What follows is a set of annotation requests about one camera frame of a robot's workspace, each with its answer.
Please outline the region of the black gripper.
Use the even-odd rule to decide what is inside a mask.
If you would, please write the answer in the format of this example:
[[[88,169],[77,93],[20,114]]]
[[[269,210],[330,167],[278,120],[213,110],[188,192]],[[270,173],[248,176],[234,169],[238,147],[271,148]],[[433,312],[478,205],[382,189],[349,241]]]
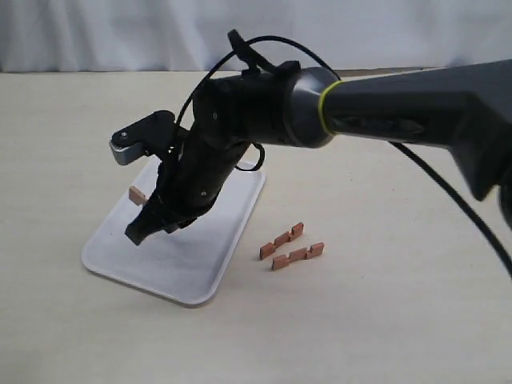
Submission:
[[[236,141],[213,147],[202,133],[189,133],[174,170],[158,178],[157,201],[149,200],[125,229],[128,239],[140,245],[152,234],[172,233],[208,212],[249,145]]]

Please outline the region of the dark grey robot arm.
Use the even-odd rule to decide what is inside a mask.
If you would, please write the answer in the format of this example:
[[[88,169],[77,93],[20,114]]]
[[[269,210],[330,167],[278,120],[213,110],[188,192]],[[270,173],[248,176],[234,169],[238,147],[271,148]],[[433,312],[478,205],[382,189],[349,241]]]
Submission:
[[[194,124],[164,158],[154,192],[126,236],[191,224],[215,204],[251,144],[315,149],[347,134],[446,149],[470,192],[500,189],[511,217],[511,63],[508,60],[342,82],[320,67],[206,80]]]

